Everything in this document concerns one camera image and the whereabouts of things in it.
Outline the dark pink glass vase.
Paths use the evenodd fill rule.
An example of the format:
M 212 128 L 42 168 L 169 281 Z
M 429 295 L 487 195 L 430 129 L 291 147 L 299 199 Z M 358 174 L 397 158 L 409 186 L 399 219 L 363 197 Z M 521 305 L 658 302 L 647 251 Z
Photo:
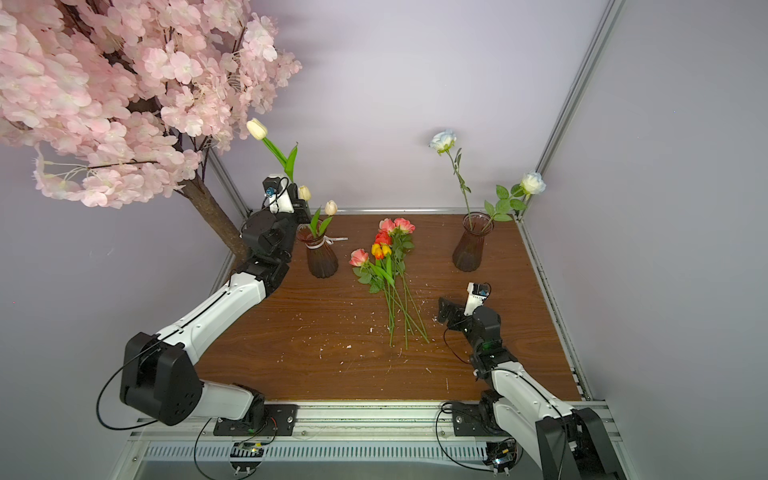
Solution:
M 463 272 L 477 270 L 483 257 L 485 237 L 493 231 L 494 222 L 487 213 L 471 212 L 462 220 L 463 233 L 453 254 L 452 261 Z

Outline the orange yellow tulip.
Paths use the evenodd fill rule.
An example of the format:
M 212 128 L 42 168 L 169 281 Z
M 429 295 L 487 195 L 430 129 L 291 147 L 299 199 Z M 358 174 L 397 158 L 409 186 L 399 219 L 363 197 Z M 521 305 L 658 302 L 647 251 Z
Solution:
M 372 274 L 370 293 L 383 292 L 387 306 L 389 344 L 394 345 L 397 314 L 401 313 L 404 323 L 405 347 L 409 338 L 422 333 L 412 305 L 413 297 L 406 279 L 406 256 L 414 248 L 410 239 L 396 239 L 393 246 L 375 243 L 372 245 L 374 260 L 369 264 Z

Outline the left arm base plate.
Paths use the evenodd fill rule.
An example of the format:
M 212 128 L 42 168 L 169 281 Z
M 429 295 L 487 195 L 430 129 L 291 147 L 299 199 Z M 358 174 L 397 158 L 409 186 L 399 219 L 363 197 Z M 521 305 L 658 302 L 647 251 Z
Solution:
M 230 437 L 277 436 L 293 434 L 299 407 L 296 404 L 258 404 L 243 419 L 218 419 L 213 435 Z

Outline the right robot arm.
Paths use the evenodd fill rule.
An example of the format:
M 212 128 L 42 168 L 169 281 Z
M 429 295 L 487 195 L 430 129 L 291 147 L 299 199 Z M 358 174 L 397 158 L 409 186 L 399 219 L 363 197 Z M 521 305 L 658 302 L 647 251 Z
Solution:
M 514 439 L 545 479 L 627 477 L 600 416 L 560 400 L 528 374 L 503 344 L 497 312 L 440 298 L 438 321 L 464 335 L 474 375 L 490 387 L 479 404 L 485 430 Z

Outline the white rose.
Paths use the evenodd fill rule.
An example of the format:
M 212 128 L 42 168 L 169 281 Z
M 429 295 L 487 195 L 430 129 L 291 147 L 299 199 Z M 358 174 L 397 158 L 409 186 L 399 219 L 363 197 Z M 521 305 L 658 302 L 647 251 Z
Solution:
M 471 219 L 472 209 L 469 202 L 469 195 L 471 194 L 471 188 L 467 185 L 461 173 L 461 160 L 462 160 L 462 148 L 456 146 L 457 135 L 453 130 L 446 129 L 436 133 L 430 140 L 429 147 L 434 150 L 438 155 L 446 155 L 451 163 L 453 175 L 456 177 L 459 184 L 459 188 L 464 200 L 464 205 L 469 216 L 469 226 L 473 227 L 474 223 Z
M 517 220 L 528 208 L 533 196 L 540 195 L 546 189 L 546 183 L 538 172 L 529 172 L 512 187 L 497 185 L 495 193 L 497 201 L 492 204 L 485 202 L 485 213 L 491 222 L 509 222 Z

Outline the dark pink vase with ribbon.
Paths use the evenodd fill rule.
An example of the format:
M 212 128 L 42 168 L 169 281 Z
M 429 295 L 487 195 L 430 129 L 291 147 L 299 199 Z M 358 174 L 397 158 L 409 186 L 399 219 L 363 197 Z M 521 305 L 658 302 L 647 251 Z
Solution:
M 338 259 L 328 237 L 314 236 L 309 224 L 300 225 L 297 239 L 306 248 L 307 265 L 316 278 L 329 278 L 338 270 Z

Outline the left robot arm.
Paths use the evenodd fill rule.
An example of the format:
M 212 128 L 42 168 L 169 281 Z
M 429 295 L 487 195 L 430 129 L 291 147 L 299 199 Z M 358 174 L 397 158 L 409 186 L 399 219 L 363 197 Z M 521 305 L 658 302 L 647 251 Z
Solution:
M 245 222 L 241 237 L 251 254 L 229 279 L 189 314 L 155 334 L 140 332 L 126 344 L 115 372 L 120 401 L 151 423 L 174 426 L 189 417 L 219 417 L 257 429 L 258 392 L 202 380 L 196 365 L 244 313 L 272 295 L 290 269 L 296 233 L 310 220 L 308 204 L 285 176 L 263 182 L 265 203 Z

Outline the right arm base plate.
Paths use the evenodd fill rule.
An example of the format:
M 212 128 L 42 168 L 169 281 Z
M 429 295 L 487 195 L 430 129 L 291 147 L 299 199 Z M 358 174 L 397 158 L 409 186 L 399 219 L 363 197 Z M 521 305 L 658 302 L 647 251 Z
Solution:
M 449 411 L 457 437 L 500 437 L 505 434 L 480 404 L 452 402 Z

